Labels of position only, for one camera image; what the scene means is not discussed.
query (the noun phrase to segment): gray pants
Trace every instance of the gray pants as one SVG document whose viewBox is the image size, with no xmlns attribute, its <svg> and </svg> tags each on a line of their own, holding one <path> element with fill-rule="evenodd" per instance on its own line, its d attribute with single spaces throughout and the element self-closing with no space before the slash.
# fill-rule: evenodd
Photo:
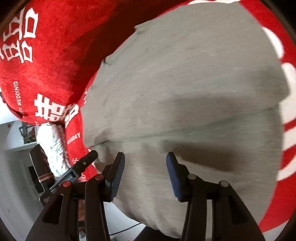
<svg viewBox="0 0 296 241">
<path fill-rule="evenodd" d="M 280 165 L 287 93 L 272 45 L 243 7 L 183 6 L 136 26 L 102 63 L 82 108 L 84 141 L 100 171 L 125 153 L 114 203 L 166 235 L 180 237 L 186 214 L 169 151 L 203 180 L 230 182 L 259 222 Z"/>
</svg>

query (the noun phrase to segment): black cable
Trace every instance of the black cable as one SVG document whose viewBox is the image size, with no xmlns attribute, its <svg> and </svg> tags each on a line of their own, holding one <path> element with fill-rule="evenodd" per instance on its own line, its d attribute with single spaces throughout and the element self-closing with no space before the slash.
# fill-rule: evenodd
<svg viewBox="0 0 296 241">
<path fill-rule="evenodd" d="M 119 231 L 119 232 L 117 232 L 117 233 L 110 234 L 110 236 L 115 235 L 115 234 L 122 233 L 122 232 L 124 232 L 124 231 L 128 231 L 128 230 L 132 229 L 133 227 L 135 227 L 135 226 L 137 226 L 137 225 L 139 225 L 139 224 L 142 224 L 142 223 L 137 223 L 137 224 L 135 224 L 134 226 L 129 227 L 128 229 L 125 229 L 125 230 Z"/>
</svg>

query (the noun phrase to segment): red bedding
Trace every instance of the red bedding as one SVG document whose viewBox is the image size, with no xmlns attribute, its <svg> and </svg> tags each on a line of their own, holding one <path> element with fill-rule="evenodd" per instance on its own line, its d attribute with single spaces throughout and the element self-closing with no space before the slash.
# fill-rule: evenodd
<svg viewBox="0 0 296 241">
<path fill-rule="evenodd" d="M 89 151 L 83 144 L 80 108 L 101 61 L 134 32 L 135 25 L 179 5 L 199 2 L 205 1 L 32 0 L 0 38 L 2 96 L 11 112 L 24 122 L 65 122 L 66 158 L 73 165 Z M 292 136 L 296 113 L 289 111 L 295 104 L 296 49 L 259 0 L 241 0 L 240 4 L 267 28 L 265 31 L 275 35 L 279 60 L 291 79 L 292 96 L 282 107 L 287 144 L 274 197 L 260 223 L 264 232 L 287 221 L 296 207 L 296 138 Z M 96 173 L 90 166 L 82 180 Z"/>
</svg>

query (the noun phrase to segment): brown rubber band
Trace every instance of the brown rubber band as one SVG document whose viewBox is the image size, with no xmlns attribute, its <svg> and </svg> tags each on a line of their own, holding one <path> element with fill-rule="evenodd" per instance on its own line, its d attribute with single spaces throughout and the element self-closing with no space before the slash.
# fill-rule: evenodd
<svg viewBox="0 0 296 241">
<path fill-rule="evenodd" d="M 51 177 L 54 177 L 54 174 L 52 172 L 49 172 L 47 174 L 44 174 L 44 175 L 38 177 L 38 180 L 39 180 L 39 182 L 43 182 L 47 179 L 50 179 Z"/>
</svg>

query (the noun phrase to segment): blue gripper pad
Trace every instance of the blue gripper pad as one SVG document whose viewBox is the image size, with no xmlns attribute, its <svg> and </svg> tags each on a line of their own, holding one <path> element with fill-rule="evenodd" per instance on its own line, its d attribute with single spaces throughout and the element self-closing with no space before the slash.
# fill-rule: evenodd
<svg viewBox="0 0 296 241">
<path fill-rule="evenodd" d="M 179 164 L 173 152 L 166 156 L 166 166 L 170 176 L 170 182 L 179 202 L 188 202 L 190 196 L 190 187 L 187 181 L 189 171 L 185 165 Z"/>
<path fill-rule="evenodd" d="M 113 201 L 117 195 L 125 163 L 124 154 L 122 152 L 118 152 L 105 180 L 106 189 L 108 190 L 107 196 L 110 202 Z"/>
</svg>

